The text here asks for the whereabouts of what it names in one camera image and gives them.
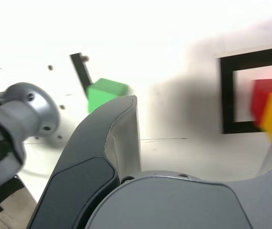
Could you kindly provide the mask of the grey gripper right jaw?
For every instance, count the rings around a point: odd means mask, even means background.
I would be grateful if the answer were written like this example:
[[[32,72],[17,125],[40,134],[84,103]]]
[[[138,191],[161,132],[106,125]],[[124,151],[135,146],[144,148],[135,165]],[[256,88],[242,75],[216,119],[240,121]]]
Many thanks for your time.
[[[142,176],[112,191],[88,229],[272,229],[272,146],[257,177]]]

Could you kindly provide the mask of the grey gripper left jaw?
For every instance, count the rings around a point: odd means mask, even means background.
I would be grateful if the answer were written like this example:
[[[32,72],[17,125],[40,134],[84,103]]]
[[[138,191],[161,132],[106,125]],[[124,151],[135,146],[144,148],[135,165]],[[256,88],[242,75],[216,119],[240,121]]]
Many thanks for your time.
[[[28,228],[83,229],[121,179],[140,170],[137,97],[112,99],[74,130]]]

